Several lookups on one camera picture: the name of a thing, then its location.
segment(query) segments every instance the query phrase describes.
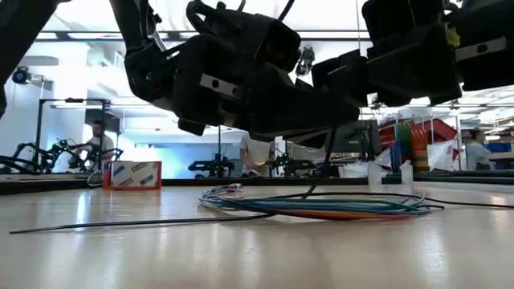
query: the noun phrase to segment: ceiling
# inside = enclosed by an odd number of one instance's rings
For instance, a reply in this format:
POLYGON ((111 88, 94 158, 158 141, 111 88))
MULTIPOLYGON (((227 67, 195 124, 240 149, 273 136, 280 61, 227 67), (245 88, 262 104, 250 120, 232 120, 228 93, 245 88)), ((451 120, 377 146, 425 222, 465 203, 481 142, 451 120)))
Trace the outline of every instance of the ceiling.
MULTIPOLYGON (((193 27, 187 21, 185 11, 188 0, 149 0, 154 10, 161 16, 163 23, 159 31, 192 31, 193 27)), ((215 6, 215 0, 204 0, 206 4, 215 6)), ((224 1, 228 8, 234 9, 239 0, 224 1)), ((245 12, 265 14, 278 17, 287 0, 247 0, 245 12)), ((284 22, 299 31, 304 41, 302 46, 311 46, 316 52, 316 61, 322 61, 348 51, 361 48, 363 52, 371 46, 370 42, 349 41, 355 37, 368 37, 365 21, 361 15, 361 7, 365 0, 296 0, 284 22)), ((107 0, 74 0, 59 5, 51 21, 45 26, 48 34, 56 31, 72 32, 73 37, 90 39, 92 45, 105 51, 117 51, 124 55, 124 44, 121 38, 112 10, 107 0)), ((167 43, 169 46, 178 43, 167 43)), ((113 97, 114 104, 144 105, 144 102, 134 97, 128 88, 128 83, 122 69, 116 75, 109 72, 109 87, 116 87, 113 97)), ((93 88, 97 93, 109 94, 105 90, 93 88)), ((459 100, 460 104, 514 104, 514 87, 497 88, 482 92, 465 92, 459 100)), ((426 100, 415 100, 413 104, 428 104, 426 100)), ((366 118, 396 117, 405 115, 405 110, 412 108, 384 108, 380 111, 363 109, 366 118)), ((170 117, 170 113, 158 108, 114 108, 116 114, 125 117, 170 117)), ((433 108, 428 114, 443 119, 455 118, 461 115, 463 126, 494 125, 495 121, 508 120, 514 116, 514 108, 433 108)))

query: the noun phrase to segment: red and white box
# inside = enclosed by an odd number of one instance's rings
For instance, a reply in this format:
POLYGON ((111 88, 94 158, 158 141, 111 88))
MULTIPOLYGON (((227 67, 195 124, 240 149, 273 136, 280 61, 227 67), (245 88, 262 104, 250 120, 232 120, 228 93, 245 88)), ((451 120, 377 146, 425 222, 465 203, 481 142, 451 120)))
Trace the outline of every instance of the red and white box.
POLYGON ((160 189, 160 161, 111 161, 104 168, 104 189, 160 189))

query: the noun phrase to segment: person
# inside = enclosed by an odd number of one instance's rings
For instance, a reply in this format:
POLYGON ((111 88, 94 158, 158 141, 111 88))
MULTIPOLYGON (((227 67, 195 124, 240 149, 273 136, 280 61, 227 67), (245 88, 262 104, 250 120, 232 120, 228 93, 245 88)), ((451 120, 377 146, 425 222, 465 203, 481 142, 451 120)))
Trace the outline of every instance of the person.
POLYGON ((245 132, 239 146, 239 158, 243 163, 243 176, 254 174, 269 177, 267 162, 275 160, 275 142, 252 140, 245 132))
MULTIPOLYGON (((103 147, 102 151, 105 152, 105 151, 114 149, 114 142, 112 141, 112 139, 110 137, 108 137, 105 134, 104 123, 102 122, 102 120, 93 121, 92 134, 93 134, 93 137, 90 140, 88 140, 87 144, 100 145, 100 136, 102 136, 102 134, 103 134, 104 139, 103 139, 103 143, 102 143, 102 147, 103 147)), ((85 146, 83 148, 76 149, 74 153, 76 153, 77 155, 80 155, 83 151, 91 152, 92 149, 93 149, 92 146, 85 146)), ((104 153, 102 155, 102 161, 109 161, 112 159, 112 156, 114 156, 113 151, 104 153)), ((97 162, 90 161, 89 168, 94 169, 95 166, 97 166, 97 162)))
POLYGON ((490 170, 493 165, 489 160, 491 151, 483 146, 483 133, 474 128, 470 134, 471 142, 467 144, 467 170, 490 170))

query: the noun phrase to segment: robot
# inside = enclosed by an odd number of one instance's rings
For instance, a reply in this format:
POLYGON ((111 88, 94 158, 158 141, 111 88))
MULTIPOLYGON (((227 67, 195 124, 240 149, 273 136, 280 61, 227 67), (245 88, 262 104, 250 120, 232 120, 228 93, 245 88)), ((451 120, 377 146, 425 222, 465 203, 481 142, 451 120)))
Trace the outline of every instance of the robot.
MULTIPOLYGON (((462 90, 514 83, 512 0, 466 0, 460 8, 448 0, 368 0, 367 56, 356 50, 314 64, 312 86, 288 77, 301 55, 299 35, 282 23, 293 0, 279 19, 190 1, 186 15, 199 34, 171 49, 156 33, 161 19, 148 0, 109 1, 133 93, 173 111, 179 128, 197 135, 226 125, 257 140, 284 136, 319 148, 332 128, 357 120, 369 93, 389 106, 423 96, 440 104, 462 90)), ((0 39, 8 44, 0 47, 2 83, 60 2, 0 2, 0 39)), ((0 90, 0 117, 5 107, 0 90)))

